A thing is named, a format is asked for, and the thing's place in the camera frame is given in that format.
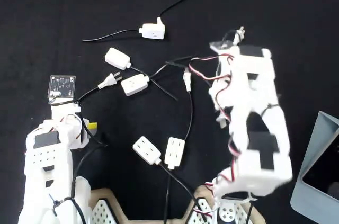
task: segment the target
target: wire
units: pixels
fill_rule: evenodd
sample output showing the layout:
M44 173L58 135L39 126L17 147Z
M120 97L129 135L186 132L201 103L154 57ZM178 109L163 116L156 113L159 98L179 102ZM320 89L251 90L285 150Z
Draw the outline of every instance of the wire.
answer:
M51 194L49 194L49 196L50 196L50 198L53 200L53 209L52 209L52 211L53 211L53 213L54 213L55 216L57 216L57 212L55 211L55 208L58 207L58 206L60 206L62 203L66 202L67 200L71 200L72 203L73 203L73 205L75 206L77 212L78 212L79 215L80 215L80 218L81 218L82 223L83 223L83 224L86 224L86 220L85 220L84 213L82 212L80 206L78 205L78 203L75 201L74 198L68 196L68 197L64 198L63 200L58 201L58 200L54 200L54 199L52 198Z
M117 35L119 33L123 33L123 32L139 32L139 31L138 30L133 30L133 29L126 29L126 30L122 30L122 31L119 31L119 32L115 32L115 33L109 34L109 35L105 35L105 36L97 38L97 39L89 39L89 40L82 40L82 41L90 42L90 41L103 40L105 38L108 38L108 37L111 37L111 36L115 36L115 35Z
M82 212L80 206L79 206L78 203L75 201L75 199L74 199L74 198L68 197L68 198L65 198L65 199L64 199L64 202L67 201L67 200L71 200L71 201L72 201L72 203L73 203L75 209L78 211L78 213L79 213L79 215L80 215L81 222L82 222L83 224L86 224L86 220L85 220L84 213Z
M90 132L90 130L89 130L89 129L87 128L87 126L86 126L86 123L85 123L85 121L84 121L83 115L82 115L81 113L79 113L79 118L80 118L80 120L81 120L81 123L82 123L82 125L83 125L85 131L86 131L87 134L90 136L90 138L93 139L95 142L97 142L98 144L100 144L100 145L102 145L102 146L107 146L105 143L103 143L103 142L101 142L100 140L98 140L98 139L96 138L96 136L94 136L94 135Z
M171 8L173 8L175 5L181 3L182 1L184 1L184 0L178 0L177 2L173 3L172 5L170 5L169 7L164 9L163 11L161 11L161 13L159 14L159 17L161 17L166 11L168 11Z
M190 103L191 103L191 118L190 118L190 123L189 123L189 128L187 130L186 136L184 138L184 141L187 140L187 138L190 135L191 128L192 128L192 122L193 122L193 113L194 113L194 108L193 108L193 98L191 92L189 92L189 97L190 97Z
M249 207L248 213L247 213L247 219L246 219L245 224L248 224L248 223L249 223L249 218L250 218L250 216L251 216L252 209L253 209L253 205L251 204L251 206Z
M171 176L168 176L167 179L167 189L166 189L166 200L165 200L165 209L164 209L164 224L167 224L167 216L168 216L168 201L170 198L170 187L171 187Z
M234 56L230 55L230 54L227 54L227 53L224 53L222 55L218 55L218 56L210 56L210 57L204 57L204 58L200 58L200 57L194 57L191 59L191 62L194 61L194 60L201 60L201 61L208 61L208 60L211 60L211 59L216 59L216 58L219 58L220 56L227 56L227 61L228 63L229 60L233 60ZM196 75L202 77L203 79L205 80L216 80L216 79L221 79L221 78L224 78L224 77L229 77L230 75L229 74L226 74L226 75L221 75L221 76L215 76L215 77L207 77L205 76L203 73L201 73L200 71L196 70L193 68L193 66L191 65L191 62L189 63L189 68L190 70L195 73Z
M71 186L71 189L70 189L70 197L71 198L74 198L75 196L75 179L79 173L79 170L82 166L82 164L84 163L84 161L93 153L95 152L96 150L98 150L99 148L101 147L106 147L107 145L100 145L100 146L96 146L94 147L93 149L89 150L83 157L82 159L80 160L79 164L77 165L77 167L75 168L75 171L73 172L73 179L72 179L72 186Z
M180 57L180 58L176 58L176 59L170 60L168 62L176 62L176 61L187 60L187 59L192 59L192 58L194 58L194 56L185 56L185 57ZM149 78L153 78L156 75L158 75L164 68L167 67L167 65L169 65L169 64L165 63L164 65L162 65L161 68L158 69L155 73L153 73Z
M53 103L55 101L55 99L57 98L57 97L55 97L52 100L50 100L48 102L48 104L51 105L51 106L61 106L61 105L69 104L69 103L81 102L81 101L85 100L88 96L90 96L92 93L94 93L94 92L96 92L98 90L99 90L99 88L95 87L95 88L89 90L88 92L84 93L80 98L74 99L74 100L71 100L71 101L64 101L64 102Z
M163 164L162 162L159 163L159 166L162 167L163 170L164 170L166 173L168 173L168 174L169 174L176 182L178 182L178 183L179 183L179 184L180 184L180 185L188 192L188 194L191 196L191 198L192 198L194 204L198 207L198 209L199 209L200 211L202 211L202 209L201 209L201 207L200 207L200 205L199 205L199 203L198 203L198 200L197 200L196 197L193 195L193 193L190 191L190 189L187 188L187 186L186 186L185 184L183 184L183 182L181 182L174 174L172 174L172 172L169 171L169 170L164 166L164 164Z
M223 43L223 42L225 41L225 39L228 37L228 35L229 35L230 33L232 33L232 32L233 32L235 35L238 35L239 40L241 41L242 37L241 37L241 35L237 32L237 30L229 30L229 31L224 35L224 37L222 38L221 42Z
M146 74L146 73L143 72L142 70L137 69L136 67L131 66L130 69L133 69L133 70L135 70L135 71L137 71L137 72L139 72L139 73L142 73L142 74L148 76L149 80L150 80L153 84L155 84L161 91L163 91L164 93L166 93L166 94L167 94L169 97L171 97L172 99L178 101L177 97L175 97L172 93L170 93L170 92L167 91L165 88L163 88L162 86L160 86L154 79L151 79L151 76L149 76L148 74Z

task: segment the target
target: power plug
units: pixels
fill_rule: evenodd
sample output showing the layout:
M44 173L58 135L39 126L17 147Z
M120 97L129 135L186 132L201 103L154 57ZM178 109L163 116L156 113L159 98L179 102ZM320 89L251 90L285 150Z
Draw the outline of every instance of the power plug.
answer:
M144 136L134 143L133 150L150 165L161 162L160 151Z
M135 93L146 89L148 86L149 77L144 74L138 74L121 81L121 86L126 96L131 96Z
M169 169L179 167L184 152L185 141L179 138L169 138L166 148L165 163Z
M143 24L142 28L139 28L143 38L163 40L165 37L165 25L162 23L161 18L157 18L156 24Z
M105 62L122 70L131 67L131 58L115 48L110 48L108 50L105 55Z

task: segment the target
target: black cable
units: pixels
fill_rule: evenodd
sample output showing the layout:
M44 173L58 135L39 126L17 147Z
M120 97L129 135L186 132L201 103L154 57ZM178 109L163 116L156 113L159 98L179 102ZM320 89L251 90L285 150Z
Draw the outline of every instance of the black cable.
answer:
M194 114L194 108L193 108L193 98L191 92L189 92L189 97L190 97L190 103L191 103L191 118L190 118L190 123L189 123L189 128L187 130L186 136L184 138L184 141L187 140L187 138L190 135L191 128L192 128L192 122L193 122L193 114Z
M61 105L69 104L69 103L81 102L84 99L86 99L88 96L90 96L92 93L94 93L94 92L96 92L98 90L99 90L99 88L95 87L95 88L89 90L88 92L86 92L85 94L83 94L80 98L77 98L77 99L74 99L74 100L71 100L71 101L59 102L59 103L53 103L54 100L57 98L57 97L55 97L52 100L50 100L48 102L48 104L51 105L51 106L61 106Z
M99 88L98 87L95 87L93 88L92 90L89 90L87 93L83 94L80 98L78 98L78 101L81 102L83 101L85 98L87 98L88 96L90 96L92 93L98 91Z
M73 172L73 179L72 179L72 186L71 186L71 189L70 189L70 197L71 198L74 198L75 196L75 179L79 173L79 170L82 166L82 164L84 163L84 161L93 153L95 152L96 150L98 150L99 148L101 147L105 147L106 145L99 145L99 146L96 146L94 147L93 149L89 150L83 157L82 159L80 160L79 164L77 165L75 171Z
M82 222L83 224L86 224L86 220L85 220L84 213L82 212L80 206L79 206L78 203L75 201L75 199L74 199L74 198L67 197L67 198L64 199L63 202L65 202L65 201L67 201L67 200L71 200L71 201L72 201L72 203L73 203L75 209L77 210L77 212L78 212L79 215L80 215L81 222Z
M175 5L179 4L182 1L184 1L184 0L178 0L177 2L173 3L172 5L170 5L169 7L164 9L163 11L161 11L161 13L159 14L159 17L161 17L166 11L168 11L171 8L173 8Z
M170 93L170 92L167 91L165 88L163 88L162 86L160 86L154 79L151 79L151 77L150 77L148 74L146 74L146 73L143 72L142 70L137 69L136 67L133 67L133 66L131 66L130 69L133 69L133 70L135 70L135 71L137 71L137 72L139 72L139 73L142 73L142 74L148 76L149 80L150 80L153 84L155 84L161 91L163 91L164 93L166 93L169 97L173 98L174 100L178 101L177 97L175 97L172 93Z
M181 182L174 174L172 174L172 172L169 171L169 170L164 166L164 164L163 164L162 162L159 163L159 166L162 167L163 170L171 176L171 178L175 179L176 182L178 182L178 183L179 183L179 184L180 184L180 185L188 192L188 194L191 196L191 198L192 198L194 204L198 207L198 209L199 209L200 211L202 211L202 209L201 209L201 207L200 207L200 205L199 205L199 203L198 203L198 200L197 200L196 197L193 195L193 193L190 191L190 189L187 188L187 186L186 186L185 184L183 184L183 182ZM203 215L203 214L202 214L202 218L203 218L203 220L204 220L205 222L207 221L205 215Z
M167 224L167 216L168 216L168 201L170 198L170 187L171 187L171 176L168 176L167 179L167 189L166 189L166 200L165 200L165 209L164 209L164 224Z
M232 33L232 32L233 32L235 35L238 35L239 41L242 40L242 37L241 37L241 35L237 32L237 30L229 30L229 31L224 35L224 37L222 38L221 43L223 43L223 42L225 41L225 39L228 37L228 35L229 35L230 33Z
M252 213L252 208L253 208L253 205L251 204L251 206L249 207L248 213L247 213L247 219L246 219L245 224L248 224L249 222L249 218L251 217L251 213Z
M111 37L111 36L114 36L114 35L117 35L117 34L123 33L123 32L139 32L139 30L126 29L126 30L122 30L122 31L119 31L119 32L109 34L109 35L105 35L105 36L97 38L97 39L89 39L89 40L82 40L82 41L85 41L85 42L98 41L98 40L102 40L102 39L105 39L105 38L108 38L108 37Z
M194 56L185 56L185 57L180 57L180 58L176 58L173 60L170 60L168 62L176 62L176 61L181 61L181 60L186 60L186 59L192 59ZM153 73L149 78L153 78L156 75L158 75L164 68L166 68L166 66L168 66L169 64L165 63L164 65L161 66L160 69L158 69L155 73Z
M98 140L98 138L96 138L96 136L94 136L94 135L90 132L90 130L87 128L86 123L85 123L84 118L83 118L83 115L82 115L81 113L78 113L78 116L79 116L79 118L80 118L80 120L81 120L81 123L82 123L82 125L83 125L85 131L86 131L87 134L90 136L90 138L93 139L93 140L94 140L95 142L97 142L98 144L100 144L100 145L102 145L102 146L106 146L105 143L103 143L103 142L101 142L100 140Z

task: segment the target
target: black fabric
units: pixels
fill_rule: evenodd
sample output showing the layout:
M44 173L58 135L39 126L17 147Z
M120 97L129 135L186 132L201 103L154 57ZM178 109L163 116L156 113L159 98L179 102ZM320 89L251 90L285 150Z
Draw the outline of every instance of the black fabric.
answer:
M209 56L210 41L243 25L244 43L272 51L276 89L291 142L294 179L255 206L267 223L311 223L294 212L290 197L319 110L339 117L337 0L187 0L164 14L166 39L136 33L100 43L82 43L123 29L137 29L176 0L0 0L0 216L16 223L24 195L26 134L50 117L50 75L76 75L76 96L117 69L104 62L115 47L135 67L154 72L164 61L187 55ZM213 73L216 64L206 67ZM134 71L122 71L124 77ZM126 97L120 86L105 88L83 104L83 115L97 121L112 147L96 151L80 174L92 188L109 187L129 219L161 219L167 175L146 164L132 144L146 136L163 153L168 138L184 137L190 102L182 70L166 68L157 77L175 102L154 85ZM227 167L228 131L216 123L207 85L193 78L195 116L182 165L175 174L195 188ZM74 151L74 164L84 150ZM181 217L190 200L172 183L169 217Z

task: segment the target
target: white plug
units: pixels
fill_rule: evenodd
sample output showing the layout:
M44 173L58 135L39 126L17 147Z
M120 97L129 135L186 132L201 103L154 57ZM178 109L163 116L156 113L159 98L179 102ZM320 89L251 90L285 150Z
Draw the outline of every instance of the white plug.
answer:
M131 96L135 93L146 89L148 86L149 77L144 74L138 74L121 81L121 86L126 96Z
M110 50L108 50L105 55L105 62L122 70L131 67L131 58L115 48L110 48Z
M114 75L111 73L103 82L97 85L99 89L102 89L106 86L116 85L118 81L122 80L122 77L115 78L120 75L120 72L115 73Z
M166 148L165 163L169 169L179 167L184 152L185 140L180 138L169 138Z
M238 45L245 38L245 30L244 27L240 27L236 30L236 34L234 36L233 45Z
M185 68L183 79L185 82L186 91L189 93L191 91L191 73L188 68Z
M163 40L165 37L165 25L162 23L161 18L157 18L156 24L143 24L142 28L139 28L143 38Z
M160 151L144 136L134 143L133 150L150 165L161 162Z

